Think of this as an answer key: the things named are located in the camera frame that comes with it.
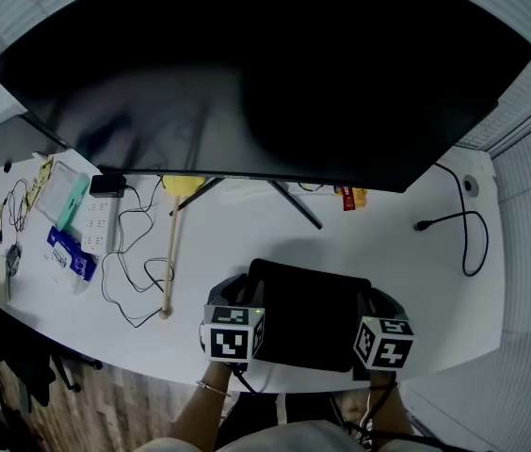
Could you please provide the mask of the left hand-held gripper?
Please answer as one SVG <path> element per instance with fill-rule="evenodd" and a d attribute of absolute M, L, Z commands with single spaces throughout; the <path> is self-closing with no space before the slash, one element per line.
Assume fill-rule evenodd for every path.
<path fill-rule="evenodd" d="M 247 371 L 265 334 L 263 300 L 246 293 L 246 281 L 246 276 L 232 276 L 210 291 L 199 331 L 206 358 L 238 373 Z"/>

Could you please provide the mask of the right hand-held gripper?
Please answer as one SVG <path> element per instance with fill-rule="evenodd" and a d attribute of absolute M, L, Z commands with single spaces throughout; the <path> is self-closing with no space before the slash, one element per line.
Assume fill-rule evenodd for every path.
<path fill-rule="evenodd" d="M 415 333 L 404 308 L 377 288 L 360 292 L 353 345 L 354 380 L 370 380 L 371 371 L 402 370 Z"/>

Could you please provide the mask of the black mouse pad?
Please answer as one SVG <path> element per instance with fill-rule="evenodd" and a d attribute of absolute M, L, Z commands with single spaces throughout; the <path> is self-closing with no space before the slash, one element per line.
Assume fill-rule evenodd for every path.
<path fill-rule="evenodd" d="M 274 263 L 251 262 L 246 291 L 265 309 L 263 362 L 346 373 L 366 295 L 366 279 Z"/>

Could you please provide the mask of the person's right forearm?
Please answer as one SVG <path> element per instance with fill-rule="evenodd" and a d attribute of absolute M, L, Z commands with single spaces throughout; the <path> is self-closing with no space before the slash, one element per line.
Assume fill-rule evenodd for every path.
<path fill-rule="evenodd" d="M 370 372 L 368 413 L 364 423 L 376 431 L 412 434 L 393 373 Z"/>

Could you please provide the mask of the person's left forearm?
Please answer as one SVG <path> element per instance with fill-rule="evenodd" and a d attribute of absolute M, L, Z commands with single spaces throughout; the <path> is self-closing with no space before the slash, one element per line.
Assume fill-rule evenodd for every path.
<path fill-rule="evenodd" d="M 201 452 L 215 449 L 231 374 L 228 365 L 209 363 L 197 389 L 169 429 L 169 438 L 191 444 Z"/>

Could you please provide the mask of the red and yellow snack packet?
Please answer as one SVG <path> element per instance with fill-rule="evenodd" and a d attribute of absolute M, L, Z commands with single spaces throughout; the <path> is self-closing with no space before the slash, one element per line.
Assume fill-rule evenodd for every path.
<path fill-rule="evenodd" d="M 336 186 L 334 188 L 336 196 L 342 198 L 343 208 L 345 211 L 354 211 L 364 208 L 367 204 L 368 190 L 350 186 Z"/>

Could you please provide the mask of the person's beige top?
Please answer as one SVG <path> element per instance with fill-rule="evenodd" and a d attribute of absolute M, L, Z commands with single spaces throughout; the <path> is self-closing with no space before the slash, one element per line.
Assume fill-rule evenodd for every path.
<path fill-rule="evenodd" d="M 195 445 L 170 437 L 155 439 L 134 452 L 201 452 Z M 213 452 L 367 452 L 340 427 L 327 421 L 308 421 L 267 428 L 242 437 Z M 426 444 L 391 440 L 378 452 L 442 452 Z"/>

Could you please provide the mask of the white power strip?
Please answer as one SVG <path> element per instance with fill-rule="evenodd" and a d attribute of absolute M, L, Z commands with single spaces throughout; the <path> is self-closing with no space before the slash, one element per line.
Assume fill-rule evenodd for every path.
<path fill-rule="evenodd" d="M 118 198 L 96 198 L 88 195 L 82 201 L 82 251 L 102 257 L 113 250 Z"/>

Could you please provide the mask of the black power adapter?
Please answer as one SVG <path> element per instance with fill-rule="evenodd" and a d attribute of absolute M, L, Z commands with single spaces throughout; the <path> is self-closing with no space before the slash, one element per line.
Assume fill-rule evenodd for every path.
<path fill-rule="evenodd" d="M 126 178 L 122 174 L 100 174 L 91 178 L 89 195 L 94 198 L 121 198 L 127 188 Z"/>

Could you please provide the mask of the blue tissue packet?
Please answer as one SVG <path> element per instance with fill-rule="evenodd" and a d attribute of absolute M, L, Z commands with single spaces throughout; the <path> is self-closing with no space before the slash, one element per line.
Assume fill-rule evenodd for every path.
<path fill-rule="evenodd" d="M 85 292 L 92 280 L 96 262 L 81 249 L 81 244 L 66 231 L 52 226 L 47 236 L 44 258 L 51 278 L 73 295 Z"/>

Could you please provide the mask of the clear case with teal edge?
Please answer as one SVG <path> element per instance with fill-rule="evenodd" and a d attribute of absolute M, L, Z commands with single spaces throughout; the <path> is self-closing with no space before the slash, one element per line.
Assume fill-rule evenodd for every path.
<path fill-rule="evenodd" d="M 60 161 L 55 162 L 36 207 L 58 231 L 62 231 L 72 220 L 89 183 L 87 174 L 77 172 Z"/>

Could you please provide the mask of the yellow printed packet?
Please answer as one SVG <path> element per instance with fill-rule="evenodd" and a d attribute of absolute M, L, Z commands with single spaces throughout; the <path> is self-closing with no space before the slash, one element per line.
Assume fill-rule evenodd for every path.
<path fill-rule="evenodd" d="M 50 157 L 40 165 L 39 172 L 34 178 L 30 189 L 25 192 L 24 205 L 26 211 L 30 211 L 33 208 L 43 186 L 48 182 L 53 164 L 54 158 Z"/>

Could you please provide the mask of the black computer monitor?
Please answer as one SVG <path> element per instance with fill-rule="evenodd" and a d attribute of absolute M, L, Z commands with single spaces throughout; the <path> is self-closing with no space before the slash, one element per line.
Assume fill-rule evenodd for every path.
<path fill-rule="evenodd" d="M 104 173 L 402 193 L 530 60 L 470 0 L 76 0 L 0 84 Z"/>

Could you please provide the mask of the black office chair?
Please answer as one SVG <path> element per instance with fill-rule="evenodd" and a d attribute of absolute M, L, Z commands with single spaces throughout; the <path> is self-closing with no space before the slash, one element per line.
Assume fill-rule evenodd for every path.
<path fill-rule="evenodd" d="M 0 308 L 0 363 L 18 380 L 24 402 L 21 411 L 10 407 L 0 381 L 0 452 L 60 452 L 52 447 L 47 435 L 31 425 L 28 417 L 35 404 L 49 405 L 50 388 L 57 379 L 62 379 L 71 392 L 82 391 L 79 383 L 69 379 L 66 361 L 96 370 L 103 368 L 101 361 L 34 331 Z"/>

